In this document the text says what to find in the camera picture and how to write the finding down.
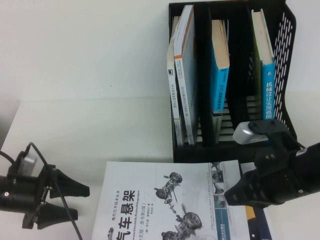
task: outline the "desk organizer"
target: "desk organizer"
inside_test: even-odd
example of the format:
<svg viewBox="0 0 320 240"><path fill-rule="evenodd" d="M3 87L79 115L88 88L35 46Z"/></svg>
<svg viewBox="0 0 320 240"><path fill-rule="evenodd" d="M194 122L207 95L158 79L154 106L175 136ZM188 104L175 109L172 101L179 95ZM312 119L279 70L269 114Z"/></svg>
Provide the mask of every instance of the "desk organizer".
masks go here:
<svg viewBox="0 0 320 240"><path fill-rule="evenodd" d="M296 139L294 127L286 110L285 92L292 57L296 19L285 0L208 1L169 4L169 36L174 16L182 14L185 5L194 5L195 38L197 47L197 84L199 89L199 129L202 138L195 146L177 146L172 126L173 160L175 163L204 163L238 159L251 162L258 156L271 153L268 142L239 145L232 140L215 144L210 107L211 21L229 22L230 68L226 101L230 126L252 120L250 97L254 95L251 78L253 29L251 10L263 9L275 58L274 117L284 123Z"/></svg>

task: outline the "printed book cover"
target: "printed book cover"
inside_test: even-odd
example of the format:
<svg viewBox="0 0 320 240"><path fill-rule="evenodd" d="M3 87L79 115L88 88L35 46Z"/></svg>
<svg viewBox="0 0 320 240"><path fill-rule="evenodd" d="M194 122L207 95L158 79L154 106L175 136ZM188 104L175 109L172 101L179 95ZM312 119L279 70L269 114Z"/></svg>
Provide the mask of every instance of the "printed book cover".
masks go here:
<svg viewBox="0 0 320 240"><path fill-rule="evenodd" d="M224 196L239 179L237 160L108 162L92 240L249 240L245 207Z"/></svg>
<svg viewBox="0 0 320 240"><path fill-rule="evenodd" d="M273 119L275 111L275 57L271 46L264 11L252 10L254 80L261 99L262 119Z"/></svg>
<svg viewBox="0 0 320 240"><path fill-rule="evenodd" d="M176 139L177 145L181 147L185 143L186 126L184 122L184 116L183 114L181 114L183 110L182 110L182 103L180 99L180 93L178 91L178 84L177 84L178 80L177 80L176 68L175 68L174 42L173 42L173 35L178 25L178 21L179 21L179 17L175 16L172 22L172 34L171 34L168 51L166 54L166 70L167 70L168 80L169 80L171 109L172 109L172 116L174 119L174 128L175 128L175 139Z"/></svg>
<svg viewBox="0 0 320 240"><path fill-rule="evenodd" d="M212 20L210 101L215 142L220 138L224 102L229 75L227 28L224 20Z"/></svg>
<svg viewBox="0 0 320 240"><path fill-rule="evenodd" d="M195 34L194 6L185 5L173 35L173 52L189 145L197 142L199 119Z"/></svg>

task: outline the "car suspension illustration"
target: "car suspension illustration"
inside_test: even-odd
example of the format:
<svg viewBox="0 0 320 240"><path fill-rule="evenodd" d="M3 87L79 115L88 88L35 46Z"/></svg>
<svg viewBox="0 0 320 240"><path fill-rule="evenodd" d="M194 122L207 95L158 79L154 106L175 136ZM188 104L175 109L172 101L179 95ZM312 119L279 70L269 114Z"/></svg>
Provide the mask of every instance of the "car suspension illustration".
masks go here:
<svg viewBox="0 0 320 240"><path fill-rule="evenodd" d="M179 223L179 225L175 225L176 231L163 232L161 234L162 240L186 240L191 235L196 236L195 230L202 227L200 217L193 212L187 212L183 204L183 217L177 214L177 211L174 209L174 205L171 202L169 203L169 206L172 212L175 214L176 221Z"/></svg>
<svg viewBox="0 0 320 240"><path fill-rule="evenodd" d="M221 162L220 161L218 161L218 162L212 162L211 163L211 167L212 168L215 168L217 171L219 171L219 170L221 170L220 168L219 168L219 164L220 164Z"/></svg>
<svg viewBox="0 0 320 240"><path fill-rule="evenodd" d="M169 179L163 188L154 188L156 190L155 195L164 200L165 204L170 204L172 202L172 193L174 194L175 201L177 201L177 197L175 194L175 187L179 186L182 182L182 177L180 174L176 172L172 172L169 176L163 176L166 179Z"/></svg>

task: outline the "white book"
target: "white book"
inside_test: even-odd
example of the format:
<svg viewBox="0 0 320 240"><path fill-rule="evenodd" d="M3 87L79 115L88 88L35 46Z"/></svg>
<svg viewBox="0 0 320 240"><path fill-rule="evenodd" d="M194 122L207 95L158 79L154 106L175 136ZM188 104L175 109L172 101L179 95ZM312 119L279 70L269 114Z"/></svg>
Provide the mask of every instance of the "white book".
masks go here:
<svg viewBox="0 0 320 240"><path fill-rule="evenodd" d="M173 52L189 145L196 144L198 127L197 55L194 6L183 8L173 35Z"/></svg>
<svg viewBox="0 0 320 240"><path fill-rule="evenodd" d="M92 240L249 240L245 206L224 196L239 179L237 160L109 161Z"/></svg>
<svg viewBox="0 0 320 240"><path fill-rule="evenodd" d="M177 76L175 68L175 56L174 56L174 42L173 35L175 33L176 27L178 25L179 17L175 16L172 23L172 34L170 39L170 44L168 52L166 53L166 69L168 73L170 97L171 97L171 108L172 116L175 128L175 138L178 146L183 146L185 143L185 123L184 118L181 116L182 106L181 101L178 98L178 88L177 88Z"/></svg>

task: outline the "wire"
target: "wire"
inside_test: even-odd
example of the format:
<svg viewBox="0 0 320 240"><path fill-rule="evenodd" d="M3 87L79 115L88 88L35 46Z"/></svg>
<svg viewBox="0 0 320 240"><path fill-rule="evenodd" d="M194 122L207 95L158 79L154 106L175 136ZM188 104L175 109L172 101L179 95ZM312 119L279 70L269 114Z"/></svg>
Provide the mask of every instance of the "wire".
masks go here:
<svg viewBox="0 0 320 240"><path fill-rule="evenodd" d="M47 171L49 172L50 177L51 177L51 179L52 179L52 182L53 182L56 190L58 191L58 193L59 193L59 195L60 195L60 197L61 197L63 206L64 206L64 208L65 208L65 210L66 210L66 213L67 213L67 215L68 215L68 217L69 217L69 219L70 219L70 221L71 221L71 223L72 223L72 225L73 225L73 227L74 227L74 230L75 230L76 234L78 235L78 238L79 238L80 240L83 240L83 238L82 238L82 236L81 236L81 233L80 233L80 231L79 231L79 228L78 228L77 224L75 223L75 220L74 220L74 219L72 218L72 216L71 216L71 213L70 213L70 210L69 210L67 201L66 201L65 197L63 196L63 194L62 194L62 192L61 192L61 190L60 190L60 187L59 187L59 185L58 185L58 183L57 183L57 181L56 181L56 179L55 179L55 177L54 177L54 174L53 174L52 169L50 168L50 166L49 166L49 164L47 163L47 161L45 160L44 156L41 154L41 152L39 151L39 149L37 148L37 146L36 146L33 142L30 142L30 143L29 143L29 145L28 145L27 148L26 148L26 151L27 151L27 152L29 151L30 146L32 146L32 147L34 148L34 150L36 151L36 153L37 153L37 154L39 155L39 157L41 158L41 160L42 160L45 168L46 168Z"/></svg>
<svg viewBox="0 0 320 240"><path fill-rule="evenodd" d="M15 164L15 160L13 160L13 158L10 157L8 154L4 153L3 151L0 151L0 155L7 159L12 165Z"/></svg>

